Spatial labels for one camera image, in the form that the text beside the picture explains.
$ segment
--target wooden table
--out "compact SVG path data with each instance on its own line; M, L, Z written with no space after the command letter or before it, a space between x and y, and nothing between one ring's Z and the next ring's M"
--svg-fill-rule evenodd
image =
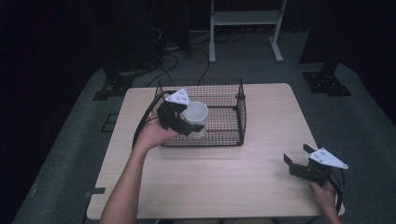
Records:
M304 217L319 211L308 183L283 162L307 164L303 144L317 148L288 84L244 85L241 147L156 147L147 156L138 218ZM99 219L128 160L134 131L155 88L128 90L87 210Z

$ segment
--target wire basket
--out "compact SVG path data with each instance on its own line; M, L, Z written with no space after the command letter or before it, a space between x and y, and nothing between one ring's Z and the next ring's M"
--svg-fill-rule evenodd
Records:
M206 134L201 138L181 135L167 140L163 144L165 147L229 147L244 144L247 111L241 78L160 80L156 95L181 88L187 91L191 101L207 105Z

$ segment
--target gray carpet floor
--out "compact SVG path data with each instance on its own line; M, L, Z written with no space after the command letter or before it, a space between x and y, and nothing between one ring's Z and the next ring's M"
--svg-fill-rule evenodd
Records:
M359 76L342 64L335 75L352 96L329 97L324 93L311 93L302 72L318 71L322 64L299 64L307 33L280 33L278 45L285 59L283 63L276 62L268 36L250 34L242 41L217 44L217 61L210 64L205 77L241 77L244 83L290 84L317 144L326 147L349 166L343 223L394 223L395 126L364 89ZM205 52L208 49L207 44L194 47ZM172 78L199 78L208 65L206 56L197 49L192 49L190 55L184 51L172 54L178 58L177 67L169 72ZM171 68L175 62L173 57L163 58L165 69ZM133 88L146 87L162 72L158 69L137 78ZM111 137L111 133L101 130L107 116L118 113L123 101L122 97L92 100L105 80L102 69L92 75L14 223L98 223L88 220L85 212L89 192L94 188ZM282 224L305 223L309 219L278 218Z

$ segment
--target paper cup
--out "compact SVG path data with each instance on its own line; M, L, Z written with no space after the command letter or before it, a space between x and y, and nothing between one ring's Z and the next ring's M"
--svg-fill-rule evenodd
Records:
M205 135L208 114L209 110L207 109L207 106L201 102L191 102L187 105L187 109L183 111L184 120L190 124L205 125L199 133L192 132L189 134L189 137L199 138Z

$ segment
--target shelf leg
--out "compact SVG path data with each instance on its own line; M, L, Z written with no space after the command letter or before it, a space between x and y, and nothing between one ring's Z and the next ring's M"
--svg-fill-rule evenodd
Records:
M215 1L212 0L210 6L210 40L209 40L209 62L216 62L215 48Z
M276 61L278 63L283 62L283 57L282 57L282 54L280 53L280 50L279 50L279 47L277 46L276 41L277 41L277 37L279 36L280 25L282 24L283 15L285 14L285 8L286 8L287 2L288 2L288 0L282 1L282 5L280 7L279 14L277 15L277 19L276 19L276 27L275 27L274 36L269 37L269 40L271 43L271 48L273 49L273 52L276 57Z

